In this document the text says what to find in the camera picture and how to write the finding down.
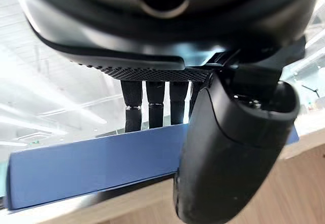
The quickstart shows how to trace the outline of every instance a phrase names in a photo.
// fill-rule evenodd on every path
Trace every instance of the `wooden surface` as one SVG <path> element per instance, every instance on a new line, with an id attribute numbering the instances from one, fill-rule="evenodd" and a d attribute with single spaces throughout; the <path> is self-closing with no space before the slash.
<path id="1" fill-rule="evenodd" d="M 324 143 L 325 130 L 304 136 L 300 143 L 284 149 L 281 159 L 255 197 L 229 224 L 324 224 Z M 44 223 L 182 222 L 174 212 L 172 180 L 168 180 Z"/>

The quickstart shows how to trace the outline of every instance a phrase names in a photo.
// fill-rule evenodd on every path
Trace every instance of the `ceiling light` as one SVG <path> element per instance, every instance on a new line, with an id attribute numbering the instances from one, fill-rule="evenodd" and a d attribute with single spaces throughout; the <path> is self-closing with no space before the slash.
<path id="1" fill-rule="evenodd" d="M 57 134 L 57 135 L 66 135 L 67 134 L 67 132 L 62 131 L 62 130 L 52 129 L 52 128 L 46 127 L 46 126 L 36 125 L 36 124 L 29 123 L 29 122 L 12 119 L 12 118 L 9 118 L 6 116 L 0 116 L 0 123 L 15 125 L 15 126 L 19 126 L 19 127 L 25 127 L 27 129 L 35 129 L 35 130 L 45 131 L 45 132 L 49 132 L 49 133 L 53 133 L 53 134 Z"/>
<path id="2" fill-rule="evenodd" d="M 322 37 L 325 36 L 325 29 L 323 29 L 320 33 L 316 34 L 310 41 L 306 43 L 305 48 L 309 48 L 311 45 L 316 43 L 318 40 L 320 40 Z"/>
<path id="3" fill-rule="evenodd" d="M 15 142 L 6 142 L 6 141 L 0 141 L 0 145 L 17 146 L 17 147 L 25 147 L 25 146 L 27 146 L 27 144 L 25 144 L 25 143 L 15 143 Z"/>
<path id="4" fill-rule="evenodd" d="M 302 68 L 304 68 L 305 66 L 309 65 L 312 61 L 318 59 L 320 56 L 323 56 L 325 54 L 325 47 L 321 48 L 320 50 L 318 50 L 317 52 L 313 53 L 312 55 L 310 55 L 309 57 L 301 60 L 293 69 L 292 71 L 294 73 L 297 73 L 298 71 L 300 71 Z"/>

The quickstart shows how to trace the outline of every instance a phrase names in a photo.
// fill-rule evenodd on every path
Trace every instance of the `fluorescent light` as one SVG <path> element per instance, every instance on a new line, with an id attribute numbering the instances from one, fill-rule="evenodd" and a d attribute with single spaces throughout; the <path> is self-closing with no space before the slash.
<path id="1" fill-rule="evenodd" d="M 323 29 L 320 33 L 316 34 L 310 41 L 306 43 L 305 48 L 309 48 L 311 45 L 316 43 L 318 40 L 320 40 L 322 37 L 325 36 L 325 29 Z"/>
<path id="2" fill-rule="evenodd" d="M 325 47 L 321 48 L 320 50 L 318 50 L 317 52 L 313 53 L 312 55 L 310 55 L 309 57 L 301 60 L 300 63 L 298 63 L 293 69 L 292 71 L 294 73 L 297 73 L 298 71 L 300 71 L 302 68 L 304 68 L 305 66 L 309 65 L 312 61 L 316 60 L 317 58 L 319 58 L 320 56 L 323 56 L 325 54 Z"/>
<path id="3" fill-rule="evenodd" d="M 52 129 L 52 128 L 46 127 L 46 126 L 36 125 L 36 124 L 29 123 L 29 122 L 12 119 L 12 118 L 9 118 L 6 116 L 0 116 L 0 123 L 24 127 L 27 129 L 35 129 L 35 130 L 45 131 L 45 132 L 49 132 L 49 133 L 53 133 L 53 134 L 57 134 L 57 135 L 66 135 L 67 134 L 67 132 L 62 131 L 62 130 Z"/>
<path id="4" fill-rule="evenodd" d="M 25 143 L 15 143 L 15 142 L 6 142 L 6 141 L 0 141 L 0 145 L 5 146 L 18 146 L 18 147 L 25 147 L 27 144 Z"/>
<path id="5" fill-rule="evenodd" d="M 24 112 L 22 112 L 20 110 L 17 110 L 15 108 L 11 107 L 11 106 L 8 106 L 6 104 L 1 104 L 0 103 L 0 110 L 7 111 L 7 112 L 12 113 L 12 114 L 14 114 L 16 116 L 23 116 L 23 117 L 27 116 L 26 113 L 24 113 Z"/>

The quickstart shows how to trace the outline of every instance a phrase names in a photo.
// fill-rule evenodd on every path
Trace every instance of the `blue panel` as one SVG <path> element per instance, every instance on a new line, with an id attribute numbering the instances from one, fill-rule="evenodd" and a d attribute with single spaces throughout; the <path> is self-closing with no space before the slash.
<path id="1" fill-rule="evenodd" d="M 13 153 L 7 176 L 8 208 L 171 174 L 177 170 L 186 131 L 186 124 L 175 125 Z"/>

